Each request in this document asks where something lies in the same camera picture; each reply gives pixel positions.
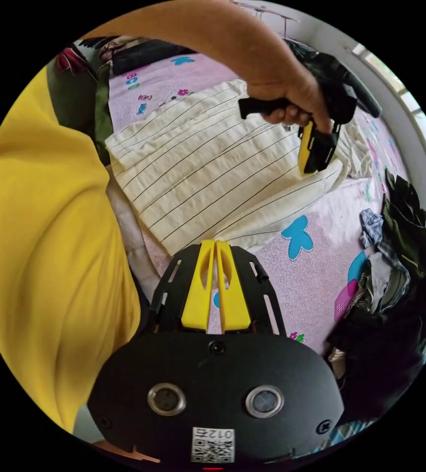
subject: blue flower print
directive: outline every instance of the blue flower print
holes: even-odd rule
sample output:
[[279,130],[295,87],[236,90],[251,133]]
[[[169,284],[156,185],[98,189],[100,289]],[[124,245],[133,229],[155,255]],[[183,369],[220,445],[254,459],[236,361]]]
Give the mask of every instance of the blue flower print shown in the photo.
[[309,234],[305,232],[307,226],[308,219],[303,215],[282,231],[282,237],[290,240],[290,244],[288,245],[288,257],[292,261],[301,254],[302,250],[307,252],[312,251],[312,239]]
[[186,62],[195,62],[193,59],[191,58],[187,58],[187,57],[184,57],[184,58],[174,58],[174,59],[171,59],[170,60],[171,62],[174,62],[175,65],[182,65]]

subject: finger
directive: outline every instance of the finger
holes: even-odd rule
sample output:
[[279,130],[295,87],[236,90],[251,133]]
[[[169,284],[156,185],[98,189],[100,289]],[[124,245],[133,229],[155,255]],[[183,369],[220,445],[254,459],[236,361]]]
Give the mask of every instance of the finger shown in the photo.
[[327,111],[324,101],[321,106],[312,114],[314,122],[316,123],[316,128],[321,133],[330,134],[332,131],[331,119],[329,118],[329,112]]
[[297,117],[296,117],[296,124],[298,126],[302,126],[303,128],[308,126],[308,123],[310,122],[311,115],[306,112],[301,112]]
[[285,124],[291,125],[295,124],[299,115],[299,109],[295,105],[290,105],[286,108],[286,114],[283,119]]
[[263,119],[271,124],[281,123],[285,117],[285,110],[278,109],[274,110],[269,115],[262,115]]

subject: white wall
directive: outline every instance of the white wall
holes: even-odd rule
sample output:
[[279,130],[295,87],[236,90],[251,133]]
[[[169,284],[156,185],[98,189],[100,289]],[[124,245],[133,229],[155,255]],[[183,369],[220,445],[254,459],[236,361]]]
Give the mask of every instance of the white wall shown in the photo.
[[[303,43],[308,43],[308,40],[314,35],[314,30],[319,26],[316,18],[303,13],[287,6],[277,5],[271,1],[261,1],[261,0],[239,0],[241,3],[245,3],[251,6],[265,7],[269,10],[273,10],[279,14],[294,18],[299,20],[299,23],[296,23],[291,20],[286,21],[286,36],[290,39],[296,39]],[[247,9],[251,15],[256,15],[252,10]],[[271,13],[263,13],[262,21],[273,31],[276,31],[280,36],[284,36],[284,20],[278,15],[273,15]]]
[[[298,24],[288,21],[287,37],[305,42],[318,51],[332,54],[360,78],[382,106],[382,118],[399,147],[411,183],[418,192],[421,206],[426,209],[426,149],[395,93],[361,59],[351,53],[357,41],[327,23],[292,8],[268,1],[241,1],[249,5],[264,5],[278,13],[299,19]],[[264,13],[262,20],[283,35],[283,20],[274,17],[275,15]]]

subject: window frame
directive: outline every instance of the window frame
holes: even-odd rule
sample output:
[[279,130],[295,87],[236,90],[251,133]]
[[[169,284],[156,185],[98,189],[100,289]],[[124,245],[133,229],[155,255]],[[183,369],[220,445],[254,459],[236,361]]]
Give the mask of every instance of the window frame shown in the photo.
[[378,76],[378,78],[386,85],[387,88],[393,93],[393,95],[397,98],[398,102],[400,103],[401,107],[405,110],[406,114],[408,115],[409,119],[411,120],[414,129],[416,130],[419,140],[421,141],[421,144],[423,145],[425,151],[426,151],[426,136],[424,135],[424,132],[421,128],[421,126],[418,123],[418,119],[416,118],[416,115],[418,113],[424,113],[421,109],[420,106],[418,106],[415,110],[410,110],[406,102],[403,100],[402,96],[405,93],[409,93],[409,90],[403,86],[402,89],[396,90],[391,82],[371,63],[368,61],[368,57],[372,55],[379,61],[379,59],[375,54],[373,54],[371,51],[369,51],[365,46],[362,44],[358,44],[355,46],[354,49],[351,51],[352,55],[357,57],[362,61],[363,64],[365,64],[374,74]]

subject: pink bedsheet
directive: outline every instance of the pink bedsheet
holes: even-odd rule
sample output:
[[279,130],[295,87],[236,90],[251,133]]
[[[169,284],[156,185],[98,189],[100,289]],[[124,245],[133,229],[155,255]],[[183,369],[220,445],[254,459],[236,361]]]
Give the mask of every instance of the pink bedsheet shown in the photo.
[[[127,77],[137,77],[134,83],[140,85],[128,89],[126,82],[130,79]],[[231,71],[211,59],[191,55],[180,60],[160,61],[122,78],[111,79],[110,112],[114,130],[147,116],[157,102],[165,101],[168,93],[169,97],[177,97],[178,92],[172,95],[173,90],[198,91],[234,77]],[[138,97],[150,99],[142,101]],[[138,115],[141,102],[146,103],[146,107]],[[386,166],[393,174],[407,179],[401,156],[385,123],[360,110],[356,117],[373,155],[372,178],[348,179],[256,254],[277,293],[288,336],[319,354],[326,350],[325,339],[352,299],[363,264],[371,253],[359,244],[360,212],[365,208],[380,212],[383,192],[387,192]],[[169,256],[147,233],[144,240],[154,266],[163,274]],[[218,294],[213,292],[211,333],[221,332],[217,304]]]

